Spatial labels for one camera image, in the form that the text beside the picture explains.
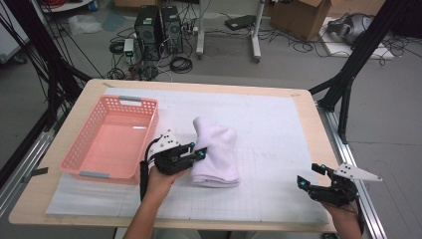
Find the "electronic device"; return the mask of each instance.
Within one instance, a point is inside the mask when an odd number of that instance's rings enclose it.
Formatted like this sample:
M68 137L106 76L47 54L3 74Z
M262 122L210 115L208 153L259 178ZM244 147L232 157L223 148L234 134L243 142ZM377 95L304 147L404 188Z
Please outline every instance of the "electronic device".
M329 21L326 31L335 33L338 37L352 47L362 38L372 19L362 13L344 14L335 21Z
M159 46L163 41L159 9L155 5L143 5L134 23L142 60L159 60Z
M181 21L176 6L161 8L164 41L169 54L182 53Z
M307 192L312 200L328 203L337 207L347 205L355 200L358 210L356 214L359 228L360 232L363 234L364 221L362 209L358 200L357 187L352 179L382 181L382 178L347 163L342 164L336 170L331 169L324 164L318 165L313 163L312 170L322 175L326 174L329 179L331 179L331 186L323 187L311 185L309 181L298 176L298 188Z
M143 199L148 187L149 165L154 163L158 171L166 175L188 169L193 163L206 157L206 147L193 151L194 146L194 142L181 145L171 130L153 140L146 148L145 159L140 162L140 200Z
M255 23L255 16L246 15L243 17L233 18L224 22L232 31L252 27Z
M124 39L123 47L124 56L126 57L126 62L132 66L136 64L136 53L134 51L134 40L133 39Z

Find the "folded towel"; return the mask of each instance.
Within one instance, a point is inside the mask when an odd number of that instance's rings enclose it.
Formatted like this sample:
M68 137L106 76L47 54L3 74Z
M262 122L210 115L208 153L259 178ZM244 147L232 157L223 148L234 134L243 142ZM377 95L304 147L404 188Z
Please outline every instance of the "folded towel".
M236 131L203 117L196 118L193 125L198 134L194 150L207 147L206 157L195 162L190 170L193 183L208 187L238 186Z

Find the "floor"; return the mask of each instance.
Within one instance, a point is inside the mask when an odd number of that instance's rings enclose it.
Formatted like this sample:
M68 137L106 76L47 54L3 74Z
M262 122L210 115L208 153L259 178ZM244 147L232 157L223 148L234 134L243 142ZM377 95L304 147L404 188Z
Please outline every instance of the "floor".
M110 69L109 39L134 23L133 13L101 9L91 13L85 9L72 14L92 14L107 26L93 34L74 36L75 41L92 60L102 75ZM268 29L268 19L263 20ZM207 26L222 26L222 21L206 21ZM64 38L78 69L99 77L88 61ZM260 41L262 60L251 57L250 40L226 34L206 36L205 55L198 60L191 56L193 69L186 75L160 74L160 82L255 86L270 88L310 89L335 76L346 58L322 58L316 51L302 53L283 37ZM317 51L325 54L323 46ZM421 55L422 45L410 43L406 49ZM350 99L347 139L359 167L384 178L383 182L367 182L371 200L388 238L421 238L422 187L417 175L422 168L422 59L405 50L401 57L385 62L369 61L353 84ZM315 100L323 93L315 95ZM38 78L30 63L9 62L0 66L0 166L47 107ZM113 238L114 228L46 227L11 225L7 216L0 219L2 238ZM223 238L224 232L201 232L204 239Z

